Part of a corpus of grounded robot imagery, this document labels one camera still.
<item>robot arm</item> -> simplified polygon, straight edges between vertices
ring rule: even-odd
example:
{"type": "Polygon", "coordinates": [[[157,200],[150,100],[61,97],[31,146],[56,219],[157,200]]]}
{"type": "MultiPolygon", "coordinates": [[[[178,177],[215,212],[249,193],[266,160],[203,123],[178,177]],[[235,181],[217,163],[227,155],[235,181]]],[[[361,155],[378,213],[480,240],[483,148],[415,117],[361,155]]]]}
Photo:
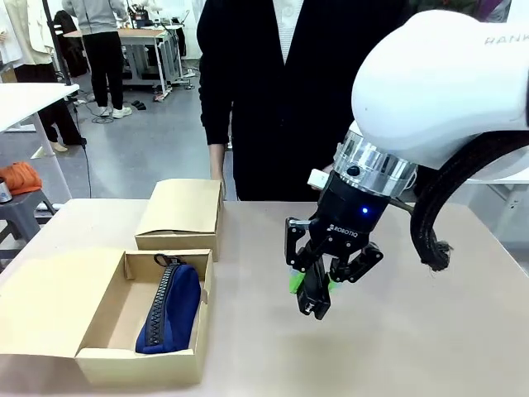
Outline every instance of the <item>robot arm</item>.
{"type": "Polygon", "coordinates": [[[310,221],[286,222],[287,263],[305,274],[297,289],[302,313],[322,319],[331,283],[355,283],[383,259],[369,234],[417,165],[439,175],[412,210],[412,241],[434,271],[449,265],[450,248],[433,232],[448,198],[474,175],[501,178],[529,166],[528,76],[523,26],[423,12],[377,45],[357,74],[356,121],[317,212],[310,221]],[[306,231],[310,240],[296,252],[306,231]],[[325,254],[333,258],[328,273],[325,254]]]}
{"type": "Polygon", "coordinates": [[[142,7],[148,7],[153,12],[159,12],[163,8],[158,5],[156,0],[136,0],[136,4],[142,7]]]}

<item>orange bag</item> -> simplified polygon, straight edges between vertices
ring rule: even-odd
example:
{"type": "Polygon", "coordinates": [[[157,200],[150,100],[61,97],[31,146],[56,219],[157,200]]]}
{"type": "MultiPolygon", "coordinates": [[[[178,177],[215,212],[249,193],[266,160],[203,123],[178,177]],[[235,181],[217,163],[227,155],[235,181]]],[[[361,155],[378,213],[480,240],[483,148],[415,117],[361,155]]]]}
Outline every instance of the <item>orange bag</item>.
{"type": "Polygon", "coordinates": [[[7,187],[13,196],[42,189],[41,178],[26,162],[0,168],[0,177],[6,180],[7,187]]]}

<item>box flap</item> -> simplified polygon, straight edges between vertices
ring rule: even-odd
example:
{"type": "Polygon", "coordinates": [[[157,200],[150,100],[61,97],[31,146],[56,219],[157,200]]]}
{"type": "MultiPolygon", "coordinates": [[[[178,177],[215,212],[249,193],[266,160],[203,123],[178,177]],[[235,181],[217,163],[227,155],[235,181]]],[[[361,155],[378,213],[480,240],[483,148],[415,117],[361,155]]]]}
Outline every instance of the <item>box flap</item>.
{"type": "Polygon", "coordinates": [[[162,180],[150,196],[136,235],[162,231],[214,233],[220,194],[218,180],[162,180]]]}
{"type": "Polygon", "coordinates": [[[123,250],[23,264],[0,289],[0,354],[75,357],[123,250]]]}

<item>cardboard box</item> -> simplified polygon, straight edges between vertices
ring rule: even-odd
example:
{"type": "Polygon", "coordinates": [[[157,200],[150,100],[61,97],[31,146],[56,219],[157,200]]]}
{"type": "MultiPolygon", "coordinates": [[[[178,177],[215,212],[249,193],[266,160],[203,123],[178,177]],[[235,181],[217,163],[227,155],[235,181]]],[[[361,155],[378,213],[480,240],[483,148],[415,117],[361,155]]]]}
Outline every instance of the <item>cardboard box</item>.
{"type": "Polygon", "coordinates": [[[209,248],[218,261],[221,220],[220,181],[162,180],[136,230],[136,244],[141,250],[209,248]]]}
{"type": "Polygon", "coordinates": [[[24,264],[0,289],[0,354],[75,359],[96,386],[198,383],[213,287],[210,250],[164,251],[194,266],[203,286],[189,349],[143,355],[136,339],[164,267],[158,251],[73,251],[24,264]]]}

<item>blue pencil case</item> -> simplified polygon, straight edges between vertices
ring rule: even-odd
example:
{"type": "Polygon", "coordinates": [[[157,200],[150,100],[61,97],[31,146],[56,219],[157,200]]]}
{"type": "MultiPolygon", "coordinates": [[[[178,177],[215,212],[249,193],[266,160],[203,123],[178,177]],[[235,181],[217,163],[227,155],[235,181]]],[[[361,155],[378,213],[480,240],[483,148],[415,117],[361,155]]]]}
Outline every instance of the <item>blue pencil case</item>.
{"type": "Polygon", "coordinates": [[[165,272],[136,340],[136,352],[160,354],[185,350],[200,304],[198,273],[176,256],[156,254],[155,261],[165,267],[165,272]]]}

